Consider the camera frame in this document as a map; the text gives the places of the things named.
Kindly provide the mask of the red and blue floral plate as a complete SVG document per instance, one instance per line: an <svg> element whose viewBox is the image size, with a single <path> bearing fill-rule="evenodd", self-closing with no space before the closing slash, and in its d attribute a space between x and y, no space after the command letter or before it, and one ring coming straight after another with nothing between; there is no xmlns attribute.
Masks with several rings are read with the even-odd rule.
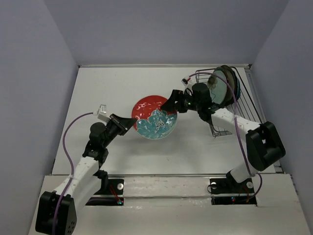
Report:
<svg viewBox="0 0 313 235"><path fill-rule="evenodd" d="M132 118L136 119L134 129L144 138L160 140L167 137L176 127L177 112L161 109L167 101L159 95L149 95L139 100L132 109Z"/></svg>

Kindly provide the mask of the mint green flower plate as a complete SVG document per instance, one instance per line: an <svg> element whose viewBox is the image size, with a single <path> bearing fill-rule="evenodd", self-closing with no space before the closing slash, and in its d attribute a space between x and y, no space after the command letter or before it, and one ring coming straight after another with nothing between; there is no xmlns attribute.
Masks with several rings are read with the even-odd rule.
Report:
<svg viewBox="0 0 313 235"><path fill-rule="evenodd" d="M213 73L217 76L210 75L207 86L210 90L212 102L222 104L228 89L228 86L224 83L227 79L221 70L214 70Z"/></svg>

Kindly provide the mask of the dark teal blossom plate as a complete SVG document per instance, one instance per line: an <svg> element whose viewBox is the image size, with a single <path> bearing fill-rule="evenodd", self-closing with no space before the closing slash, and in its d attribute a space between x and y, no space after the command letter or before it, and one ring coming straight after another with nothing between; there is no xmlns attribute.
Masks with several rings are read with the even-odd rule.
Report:
<svg viewBox="0 0 313 235"><path fill-rule="evenodd" d="M234 91L234 89L235 89L234 76L233 76L232 72L230 71L230 69L227 66L224 66L224 69L225 69L225 72L227 73L228 84L230 85L231 89ZM225 97L225 104L228 104L232 100L233 100L233 95L232 95L232 92L231 92L230 88L228 88L227 89L227 94L226 94L226 97Z"/></svg>

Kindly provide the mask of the grey rimmed cream plate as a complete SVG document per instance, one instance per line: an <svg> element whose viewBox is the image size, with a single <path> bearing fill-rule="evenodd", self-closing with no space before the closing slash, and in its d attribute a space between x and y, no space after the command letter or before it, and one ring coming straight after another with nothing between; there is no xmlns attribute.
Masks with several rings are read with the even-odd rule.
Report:
<svg viewBox="0 0 313 235"><path fill-rule="evenodd" d="M227 74L228 83L233 88L235 98L237 101L238 98L240 97L240 84L238 81L238 77L230 66L222 65L221 68L224 70L224 73ZM226 106L234 103L234 99L230 95L231 95L230 91L229 89L227 89L226 93L227 99L225 101Z"/></svg>

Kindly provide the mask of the teal scalloped beaded plate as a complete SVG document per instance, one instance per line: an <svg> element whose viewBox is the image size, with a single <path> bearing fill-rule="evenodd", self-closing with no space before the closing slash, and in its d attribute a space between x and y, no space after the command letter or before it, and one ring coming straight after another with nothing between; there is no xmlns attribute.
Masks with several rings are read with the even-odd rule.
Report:
<svg viewBox="0 0 313 235"><path fill-rule="evenodd" d="M236 94L236 100L238 101L241 96L242 96L242 79L241 77L236 74L236 79L237 79L237 83L236 83L236 86L237 86L237 94Z"/></svg>

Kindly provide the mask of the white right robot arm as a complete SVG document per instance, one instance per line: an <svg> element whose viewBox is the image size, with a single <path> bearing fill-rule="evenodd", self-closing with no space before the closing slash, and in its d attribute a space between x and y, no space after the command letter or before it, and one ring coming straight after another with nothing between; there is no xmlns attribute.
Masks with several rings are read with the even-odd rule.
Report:
<svg viewBox="0 0 313 235"><path fill-rule="evenodd" d="M238 191L245 180L264 171L286 154L273 123L253 122L214 103L204 83L193 85L191 94L173 90L161 109L170 113L196 111L201 120L237 135L244 161L230 170L221 183L231 192Z"/></svg>

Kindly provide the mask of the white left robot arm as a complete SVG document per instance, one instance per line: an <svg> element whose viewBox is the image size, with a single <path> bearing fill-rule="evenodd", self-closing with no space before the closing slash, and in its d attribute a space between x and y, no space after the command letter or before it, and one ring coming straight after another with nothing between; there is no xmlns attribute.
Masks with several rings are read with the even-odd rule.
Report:
<svg viewBox="0 0 313 235"><path fill-rule="evenodd" d="M101 169L108 156L108 145L125 135L136 118L99 115L90 127L89 141L77 165L70 161L71 173L53 191L45 191L39 199L35 230L46 235L71 235L77 214L90 198L108 189L108 173Z"/></svg>

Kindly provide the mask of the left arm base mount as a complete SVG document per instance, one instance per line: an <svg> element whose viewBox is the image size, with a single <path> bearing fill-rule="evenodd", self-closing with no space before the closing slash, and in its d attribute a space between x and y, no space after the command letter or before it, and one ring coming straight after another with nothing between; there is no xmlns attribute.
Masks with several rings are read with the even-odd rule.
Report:
<svg viewBox="0 0 313 235"><path fill-rule="evenodd" d="M86 206L123 206L124 179L108 179L86 203Z"/></svg>

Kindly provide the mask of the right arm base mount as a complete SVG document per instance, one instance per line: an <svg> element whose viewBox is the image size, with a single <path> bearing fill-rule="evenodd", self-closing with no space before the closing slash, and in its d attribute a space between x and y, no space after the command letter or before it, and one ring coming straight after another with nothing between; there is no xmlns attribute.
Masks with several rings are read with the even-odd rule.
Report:
<svg viewBox="0 0 313 235"><path fill-rule="evenodd" d="M226 178L211 178L207 191L212 205L257 205L251 178L233 185Z"/></svg>

